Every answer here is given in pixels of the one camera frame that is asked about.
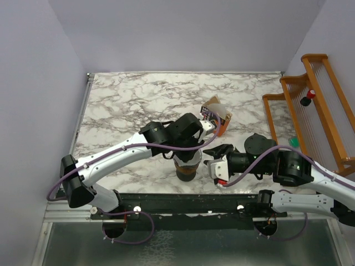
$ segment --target orange wooden frame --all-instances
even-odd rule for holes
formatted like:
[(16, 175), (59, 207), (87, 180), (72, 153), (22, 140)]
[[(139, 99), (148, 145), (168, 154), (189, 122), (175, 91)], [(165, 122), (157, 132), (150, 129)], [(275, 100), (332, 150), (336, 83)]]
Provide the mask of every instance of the orange wooden frame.
[[(308, 86), (309, 89), (313, 89), (316, 92), (316, 97), (313, 98), (319, 119), (323, 126), (324, 132), (326, 134), (327, 140), (331, 147), (334, 159), (338, 166), (338, 171), (336, 171), (341, 176), (347, 176), (355, 172), (355, 157), (348, 157), (346, 150), (344, 148), (343, 142), (340, 138), (339, 132), (335, 126), (331, 112), (326, 104), (322, 90), (317, 81), (316, 75), (312, 69), (311, 63), (322, 63), (329, 75), (329, 78), (333, 84), (335, 92), (339, 97), (339, 100), (344, 108), (345, 114), (350, 122), (352, 129), (355, 132), (355, 116), (350, 108), (350, 105), (339, 85), (339, 82), (330, 66), (328, 61), (328, 56), (326, 54), (305, 54), (301, 58), (306, 73), (300, 76), (284, 76), (280, 79), (282, 85), (283, 93), (282, 94), (266, 94), (264, 95), (263, 102), (266, 110), (267, 121), (270, 127), (271, 136), (274, 140), (277, 141), (277, 136), (275, 132), (275, 127), (272, 121), (271, 110), (268, 101), (269, 100), (285, 100), (290, 111), (293, 125), (295, 127), (296, 135), (298, 142), (300, 143), (301, 151), (304, 154), (308, 154), (305, 140), (303, 138), (303, 133), (301, 131), (300, 124), (296, 117), (295, 108), (292, 103), (292, 99), (297, 97), (302, 90)], [(297, 85), (295, 90), (288, 89), (288, 85)]]

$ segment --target aluminum frame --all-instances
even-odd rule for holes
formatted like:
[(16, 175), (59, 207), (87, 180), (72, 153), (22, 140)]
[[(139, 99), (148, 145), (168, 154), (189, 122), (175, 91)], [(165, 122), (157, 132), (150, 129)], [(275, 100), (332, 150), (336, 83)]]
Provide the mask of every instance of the aluminum frame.
[[(149, 73), (148, 71), (141, 71), (139, 73)], [(260, 72), (260, 74), (274, 74), (279, 72)], [(223, 73), (223, 74), (250, 74), (250, 73)], [(75, 126), (75, 134), (70, 145), (69, 153), (72, 154), (75, 148), (77, 138), (79, 136), (80, 125), (83, 121), (85, 110), (87, 107), (87, 102), (89, 99), (90, 91), (93, 85), (95, 74), (88, 73), (88, 83), (84, 93), (84, 100), (80, 108), (80, 113), (78, 116), (77, 124)], [(304, 219), (305, 216), (303, 213), (289, 213), (288, 217), (278, 218), (278, 220), (300, 220)], [(308, 219), (327, 219), (329, 230), (336, 248), (336, 252), (339, 257), (339, 261), (342, 266), (353, 266), (352, 259), (347, 248), (345, 239), (342, 236), (339, 224), (335, 219), (329, 219), (329, 217), (322, 216), (319, 214), (308, 214)], [(262, 221), (264, 218), (254, 218), (253, 221)], [(105, 222), (123, 222), (123, 220), (102, 220)], [(44, 261), (45, 252), (47, 250), (50, 233), (52, 230), (53, 223), (75, 223), (75, 222), (102, 222), (100, 220), (93, 221), (90, 219), (90, 206), (83, 206), (77, 209), (69, 208), (67, 201), (58, 201), (58, 202), (48, 202), (47, 209), (45, 211), (42, 228), (40, 230), (40, 235), (36, 250), (34, 253), (32, 266), (42, 266)]]

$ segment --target white wall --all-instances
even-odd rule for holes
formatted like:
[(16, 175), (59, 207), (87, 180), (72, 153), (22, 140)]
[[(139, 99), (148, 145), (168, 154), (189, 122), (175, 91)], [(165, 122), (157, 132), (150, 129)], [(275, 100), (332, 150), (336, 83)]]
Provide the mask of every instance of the white wall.
[(87, 72), (285, 71), (324, 0), (49, 0)]
[(308, 31), (286, 75), (304, 74), (301, 56), (325, 53), (355, 112), (355, 1), (327, 0)]
[(0, 265), (30, 265), (86, 74), (46, 0), (0, 8)]

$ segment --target screw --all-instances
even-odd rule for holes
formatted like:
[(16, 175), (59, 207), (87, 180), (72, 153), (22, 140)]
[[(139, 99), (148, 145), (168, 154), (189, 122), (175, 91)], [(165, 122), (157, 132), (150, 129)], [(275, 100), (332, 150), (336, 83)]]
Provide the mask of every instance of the screw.
[(96, 207), (92, 207), (92, 208), (90, 209), (90, 213), (91, 213), (91, 214), (97, 214), (97, 213), (98, 213), (98, 209), (97, 209)]

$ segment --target red object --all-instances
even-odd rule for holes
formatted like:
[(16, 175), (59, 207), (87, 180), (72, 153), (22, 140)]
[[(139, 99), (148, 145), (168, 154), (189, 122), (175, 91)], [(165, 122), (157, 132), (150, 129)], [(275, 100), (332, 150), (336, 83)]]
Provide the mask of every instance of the red object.
[(219, 179), (219, 180), (218, 180), (218, 184), (220, 184), (220, 185), (225, 185), (225, 184), (227, 184), (227, 181), (224, 181), (224, 180)]
[(314, 97), (316, 97), (316, 92), (314, 90), (309, 90), (307, 92), (307, 96), (306, 97), (309, 98), (309, 99), (313, 99)]
[(127, 213), (124, 215), (123, 220), (124, 220), (124, 223), (127, 223)]

